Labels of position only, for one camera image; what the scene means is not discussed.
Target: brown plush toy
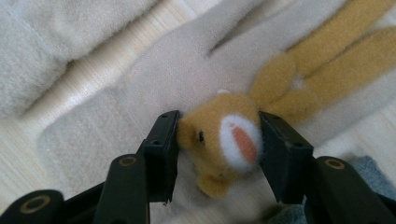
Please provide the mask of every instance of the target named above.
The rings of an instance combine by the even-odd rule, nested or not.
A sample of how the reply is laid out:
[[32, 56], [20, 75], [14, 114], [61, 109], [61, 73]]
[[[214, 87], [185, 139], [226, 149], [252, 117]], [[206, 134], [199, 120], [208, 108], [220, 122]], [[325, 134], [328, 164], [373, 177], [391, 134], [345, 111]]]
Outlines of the brown plush toy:
[[311, 36], [269, 62], [249, 93], [220, 91], [181, 119], [177, 142], [192, 156], [199, 188], [210, 197], [223, 196], [257, 166], [264, 151], [259, 111], [300, 123], [392, 68], [395, 28], [360, 38], [393, 4], [349, 2]]

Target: blue cloth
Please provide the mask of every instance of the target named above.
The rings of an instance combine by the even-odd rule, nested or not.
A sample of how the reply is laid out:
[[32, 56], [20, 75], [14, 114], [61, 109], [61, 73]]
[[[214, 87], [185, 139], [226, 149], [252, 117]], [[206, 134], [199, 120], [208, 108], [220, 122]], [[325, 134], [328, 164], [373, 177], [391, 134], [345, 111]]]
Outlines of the blue cloth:
[[[376, 162], [370, 157], [361, 157], [351, 163], [367, 185], [376, 193], [396, 201], [396, 188], [379, 170]], [[280, 211], [267, 223], [270, 224], [306, 224], [304, 206], [294, 205]]]

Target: stuffed animal nose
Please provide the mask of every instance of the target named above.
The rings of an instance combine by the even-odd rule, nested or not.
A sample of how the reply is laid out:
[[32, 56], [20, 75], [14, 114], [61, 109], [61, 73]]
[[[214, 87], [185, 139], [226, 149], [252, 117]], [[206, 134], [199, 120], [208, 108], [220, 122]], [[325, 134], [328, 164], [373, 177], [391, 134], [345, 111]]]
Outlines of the stuffed animal nose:
[[226, 161], [240, 172], [251, 170], [262, 155], [261, 131], [241, 116], [227, 116], [221, 121], [220, 146]]

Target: orange nose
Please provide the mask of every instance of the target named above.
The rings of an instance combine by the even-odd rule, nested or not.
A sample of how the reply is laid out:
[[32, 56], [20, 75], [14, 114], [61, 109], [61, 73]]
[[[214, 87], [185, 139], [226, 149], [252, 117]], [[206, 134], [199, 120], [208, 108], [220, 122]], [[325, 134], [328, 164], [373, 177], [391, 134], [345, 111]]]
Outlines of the orange nose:
[[245, 160], [253, 163], [257, 159], [257, 148], [248, 134], [243, 129], [233, 126], [233, 139]]

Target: stuffed animal eye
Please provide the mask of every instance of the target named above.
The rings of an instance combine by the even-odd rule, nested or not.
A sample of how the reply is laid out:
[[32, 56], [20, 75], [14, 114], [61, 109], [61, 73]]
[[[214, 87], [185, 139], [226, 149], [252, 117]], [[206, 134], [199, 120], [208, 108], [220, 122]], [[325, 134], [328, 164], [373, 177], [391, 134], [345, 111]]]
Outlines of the stuffed animal eye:
[[204, 138], [204, 132], [200, 131], [199, 132], [199, 141], [203, 144], [205, 144], [205, 138]]

